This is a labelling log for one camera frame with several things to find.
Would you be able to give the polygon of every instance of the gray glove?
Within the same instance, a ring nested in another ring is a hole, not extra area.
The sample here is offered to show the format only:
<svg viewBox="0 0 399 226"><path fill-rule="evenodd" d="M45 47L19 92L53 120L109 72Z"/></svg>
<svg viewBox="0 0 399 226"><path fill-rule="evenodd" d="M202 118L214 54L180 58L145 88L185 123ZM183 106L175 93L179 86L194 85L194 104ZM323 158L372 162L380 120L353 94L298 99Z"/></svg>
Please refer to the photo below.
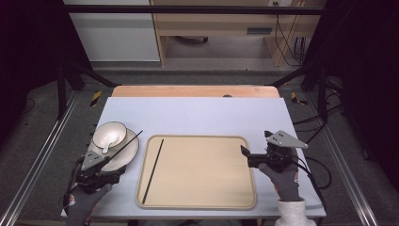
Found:
<svg viewBox="0 0 399 226"><path fill-rule="evenodd" d="M76 186L70 196L67 226L85 225L96 203L111 189L112 185L108 184L97 192L88 194L82 188Z"/></svg>
<svg viewBox="0 0 399 226"><path fill-rule="evenodd" d="M270 178L283 202L302 201L298 192L298 167L296 165L291 164L282 172L275 172L265 163L261 163L258 169Z"/></svg>

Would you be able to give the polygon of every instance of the table surface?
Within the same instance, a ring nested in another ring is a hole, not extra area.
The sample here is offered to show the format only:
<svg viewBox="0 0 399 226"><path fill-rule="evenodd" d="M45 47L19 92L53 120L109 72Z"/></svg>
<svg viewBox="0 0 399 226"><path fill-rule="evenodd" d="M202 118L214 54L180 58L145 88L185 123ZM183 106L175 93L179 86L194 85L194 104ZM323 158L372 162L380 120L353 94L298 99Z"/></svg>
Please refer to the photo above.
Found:
<svg viewBox="0 0 399 226"><path fill-rule="evenodd" d="M256 98L248 97L255 93ZM229 94L240 98L217 98ZM240 136L253 153L264 153L264 130L296 137L285 102L275 88L253 86L127 86L108 98L99 126L120 121L138 133L140 147L120 182L97 204L95 218L271 218L278 217L279 198L270 180L253 169L256 203L250 209L148 209L136 202L137 185L147 140L156 135ZM301 149L298 156L305 161ZM299 194L308 217L326 212L304 171L299 172Z"/></svg>

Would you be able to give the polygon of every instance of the white cabinet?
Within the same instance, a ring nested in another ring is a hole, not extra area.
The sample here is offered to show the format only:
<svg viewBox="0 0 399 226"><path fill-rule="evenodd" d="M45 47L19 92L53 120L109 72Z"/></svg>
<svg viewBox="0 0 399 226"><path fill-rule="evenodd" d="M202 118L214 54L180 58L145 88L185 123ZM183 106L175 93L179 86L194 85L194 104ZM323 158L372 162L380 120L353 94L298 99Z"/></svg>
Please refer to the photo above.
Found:
<svg viewBox="0 0 399 226"><path fill-rule="evenodd" d="M148 0L64 0L66 5L149 5ZM159 61L150 13L71 13L90 61Z"/></svg>

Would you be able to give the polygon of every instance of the white table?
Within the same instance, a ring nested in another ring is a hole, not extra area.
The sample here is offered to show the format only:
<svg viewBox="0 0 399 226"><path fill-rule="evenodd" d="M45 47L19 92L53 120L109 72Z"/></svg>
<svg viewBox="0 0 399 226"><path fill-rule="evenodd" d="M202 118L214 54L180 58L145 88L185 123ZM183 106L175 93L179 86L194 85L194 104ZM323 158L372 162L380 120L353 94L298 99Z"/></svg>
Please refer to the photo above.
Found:
<svg viewBox="0 0 399 226"><path fill-rule="evenodd" d="M253 170L257 202L248 210L143 209L136 203L137 183L147 140L154 135L240 136L252 153L264 153L263 131L283 130L296 137L282 98L221 97L110 97L98 125L120 121L138 133L136 157L120 182L97 204L94 218L273 218L279 198L270 180ZM298 156L305 161L301 149ZM299 195L306 200L309 218L326 212L304 171L299 171Z"/></svg>

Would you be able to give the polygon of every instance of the wooden tray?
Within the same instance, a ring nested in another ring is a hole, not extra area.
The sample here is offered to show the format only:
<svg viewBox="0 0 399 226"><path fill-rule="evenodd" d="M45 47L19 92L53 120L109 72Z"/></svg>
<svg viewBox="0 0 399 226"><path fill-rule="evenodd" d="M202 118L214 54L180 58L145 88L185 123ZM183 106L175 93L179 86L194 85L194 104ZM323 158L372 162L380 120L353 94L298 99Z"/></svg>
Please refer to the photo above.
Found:
<svg viewBox="0 0 399 226"><path fill-rule="evenodd" d="M252 170L240 145L247 146L242 137L151 137L137 203L158 208L252 207L256 202Z"/></svg>

